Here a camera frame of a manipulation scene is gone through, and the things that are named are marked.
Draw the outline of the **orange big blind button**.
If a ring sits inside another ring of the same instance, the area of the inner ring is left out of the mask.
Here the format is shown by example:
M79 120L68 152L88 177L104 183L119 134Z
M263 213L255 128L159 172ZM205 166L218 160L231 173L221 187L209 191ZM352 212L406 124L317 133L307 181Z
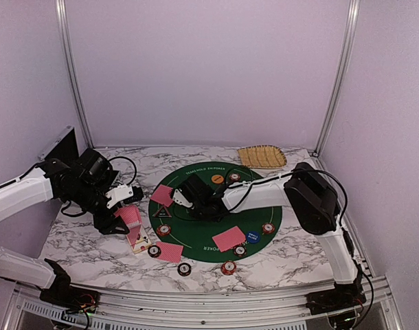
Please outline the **orange big blind button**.
M222 175L212 175L211 181L214 184L222 184L225 181L225 178Z

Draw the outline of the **red playing card deck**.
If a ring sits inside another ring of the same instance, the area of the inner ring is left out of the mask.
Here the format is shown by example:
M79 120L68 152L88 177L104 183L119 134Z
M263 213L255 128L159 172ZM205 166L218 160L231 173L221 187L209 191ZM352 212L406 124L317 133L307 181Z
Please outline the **red playing card deck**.
M129 229L142 225L139 209L135 205L125 206L115 212L116 217L121 217Z

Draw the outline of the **orange chip stack top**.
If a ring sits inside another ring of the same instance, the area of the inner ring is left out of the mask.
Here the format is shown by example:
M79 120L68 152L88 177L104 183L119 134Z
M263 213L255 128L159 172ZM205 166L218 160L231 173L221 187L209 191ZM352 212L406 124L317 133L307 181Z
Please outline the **orange chip stack top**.
M240 179L241 179L241 176L238 173L232 173L232 174L229 175L229 180L231 182L239 182Z

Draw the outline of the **triangular all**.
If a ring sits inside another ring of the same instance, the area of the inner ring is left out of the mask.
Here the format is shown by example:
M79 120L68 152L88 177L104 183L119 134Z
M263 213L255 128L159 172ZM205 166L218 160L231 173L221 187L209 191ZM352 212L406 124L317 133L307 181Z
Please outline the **triangular all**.
M171 218L172 215L170 214L168 208L166 206L160 207L154 214L154 218Z

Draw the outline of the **single red playing card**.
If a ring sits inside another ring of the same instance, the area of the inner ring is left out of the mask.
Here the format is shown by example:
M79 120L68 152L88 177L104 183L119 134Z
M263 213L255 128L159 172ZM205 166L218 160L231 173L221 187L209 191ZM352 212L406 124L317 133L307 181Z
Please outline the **single red playing card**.
M168 208L173 204L172 192L173 188L159 184L151 195L150 200Z

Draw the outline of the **blue small blind button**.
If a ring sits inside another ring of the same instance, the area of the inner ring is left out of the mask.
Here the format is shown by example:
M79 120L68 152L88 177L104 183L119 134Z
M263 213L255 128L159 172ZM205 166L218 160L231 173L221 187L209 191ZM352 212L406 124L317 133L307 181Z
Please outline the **blue small blind button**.
M249 231L246 235L247 242L251 244L259 243L261 240L261 235L255 231Z

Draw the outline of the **orange poker chip stack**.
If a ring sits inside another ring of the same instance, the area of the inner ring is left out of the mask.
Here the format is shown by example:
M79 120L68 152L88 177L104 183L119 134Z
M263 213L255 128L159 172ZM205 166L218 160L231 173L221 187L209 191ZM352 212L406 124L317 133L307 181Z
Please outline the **orange poker chip stack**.
M226 261L220 267L224 275L232 275L236 271L236 263L233 261Z

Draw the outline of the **brown poker chip stack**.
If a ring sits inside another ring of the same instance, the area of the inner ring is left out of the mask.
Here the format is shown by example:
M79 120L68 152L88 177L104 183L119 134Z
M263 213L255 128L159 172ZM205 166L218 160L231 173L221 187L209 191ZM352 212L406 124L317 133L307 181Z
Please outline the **brown poker chip stack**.
M189 263L181 263L178 265L177 271L180 276L189 276L192 272L192 268Z

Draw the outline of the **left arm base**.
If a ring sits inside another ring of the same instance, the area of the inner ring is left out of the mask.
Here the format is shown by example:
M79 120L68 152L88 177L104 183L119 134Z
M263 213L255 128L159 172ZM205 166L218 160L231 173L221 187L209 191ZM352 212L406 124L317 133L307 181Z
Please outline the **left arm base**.
M90 289L72 287L57 289L42 289L40 300L64 307L70 312L94 312L98 306L100 293Z

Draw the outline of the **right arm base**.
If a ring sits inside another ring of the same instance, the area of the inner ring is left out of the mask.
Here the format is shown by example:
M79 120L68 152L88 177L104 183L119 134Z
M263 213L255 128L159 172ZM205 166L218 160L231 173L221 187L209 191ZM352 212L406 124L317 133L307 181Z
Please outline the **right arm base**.
M335 285L333 289L306 295L306 308L312 315L351 308L367 301L364 291L356 285Z

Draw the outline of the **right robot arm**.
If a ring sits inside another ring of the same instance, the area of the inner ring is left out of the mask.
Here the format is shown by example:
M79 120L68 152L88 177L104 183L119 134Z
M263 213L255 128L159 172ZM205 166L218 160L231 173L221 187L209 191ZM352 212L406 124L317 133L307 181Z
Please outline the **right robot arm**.
M198 175L187 178L177 191L195 219L219 220L246 210L282 206L288 201L299 224L319 241L332 269L335 284L330 302L344 308L356 298L354 284L361 267L354 257L354 245L342 224L345 207L338 204L337 191L327 181L328 173L298 163L287 174L253 181L228 180L213 189Z

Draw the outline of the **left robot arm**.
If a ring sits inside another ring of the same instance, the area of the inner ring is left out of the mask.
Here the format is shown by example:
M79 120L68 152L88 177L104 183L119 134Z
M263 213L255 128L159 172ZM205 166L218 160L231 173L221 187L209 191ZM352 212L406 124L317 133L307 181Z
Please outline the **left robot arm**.
M131 196L133 189L128 185L103 192L81 170L51 159L0 185L0 223L30 206L60 199L92 214L94 227L101 234L128 234L128 226L115 213L120 202ZM0 277L48 289L62 306L76 301L70 276L55 261L31 258L0 246Z

